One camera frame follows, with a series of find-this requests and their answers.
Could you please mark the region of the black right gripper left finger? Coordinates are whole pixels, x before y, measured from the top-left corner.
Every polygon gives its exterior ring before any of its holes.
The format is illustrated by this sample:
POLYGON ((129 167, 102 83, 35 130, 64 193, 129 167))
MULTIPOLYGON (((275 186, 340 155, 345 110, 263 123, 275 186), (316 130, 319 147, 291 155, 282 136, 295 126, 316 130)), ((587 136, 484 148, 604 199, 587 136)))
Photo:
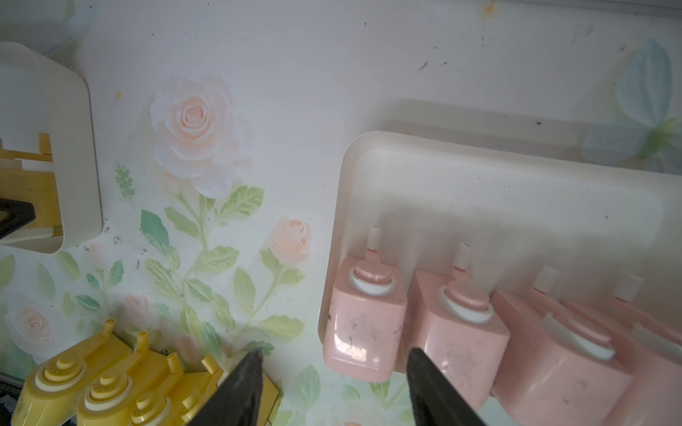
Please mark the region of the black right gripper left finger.
POLYGON ((188 425, 257 425, 263 392, 262 367, 262 351, 250 351, 188 425))

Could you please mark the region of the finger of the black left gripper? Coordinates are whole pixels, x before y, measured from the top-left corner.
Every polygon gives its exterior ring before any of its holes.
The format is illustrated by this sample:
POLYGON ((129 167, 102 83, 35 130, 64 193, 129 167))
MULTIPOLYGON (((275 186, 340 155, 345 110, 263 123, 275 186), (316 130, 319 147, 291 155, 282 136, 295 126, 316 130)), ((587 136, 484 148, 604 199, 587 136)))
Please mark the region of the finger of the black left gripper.
POLYGON ((1 234, 4 239, 36 219, 32 203, 9 199, 1 199, 1 234))

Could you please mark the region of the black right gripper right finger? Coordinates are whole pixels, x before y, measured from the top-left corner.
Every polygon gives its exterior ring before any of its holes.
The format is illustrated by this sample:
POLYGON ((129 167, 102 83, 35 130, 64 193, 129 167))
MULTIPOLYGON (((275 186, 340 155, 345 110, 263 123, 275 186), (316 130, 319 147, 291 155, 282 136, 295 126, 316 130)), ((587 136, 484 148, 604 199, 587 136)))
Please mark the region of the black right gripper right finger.
POLYGON ((485 426, 426 353, 413 348, 406 367, 416 426, 485 426))

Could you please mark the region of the pink pencil sharpener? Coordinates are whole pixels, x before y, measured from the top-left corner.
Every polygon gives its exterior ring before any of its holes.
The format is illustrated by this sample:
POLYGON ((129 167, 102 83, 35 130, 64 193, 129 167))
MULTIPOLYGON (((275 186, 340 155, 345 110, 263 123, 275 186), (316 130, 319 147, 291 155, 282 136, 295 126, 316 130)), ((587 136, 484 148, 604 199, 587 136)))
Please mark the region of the pink pencil sharpener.
POLYGON ((610 333, 617 360, 632 373, 632 382, 605 425, 681 424, 681 330, 633 304, 643 284, 638 275, 622 274, 609 299, 609 310, 563 303, 610 333))
POLYGON ((520 425, 602 425, 632 374, 605 328, 552 296, 560 276, 545 266, 527 296, 494 292, 491 304, 510 339, 493 394, 520 425))
POLYGON ((403 360, 420 348, 474 410, 490 395, 510 331, 488 293, 468 273, 472 246, 462 243, 449 276, 417 270, 408 291, 403 360))
POLYGON ((323 339, 328 367, 369 383, 394 372, 408 304, 401 272, 381 260, 380 245, 381 228, 373 226, 364 257, 339 266, 323 339))

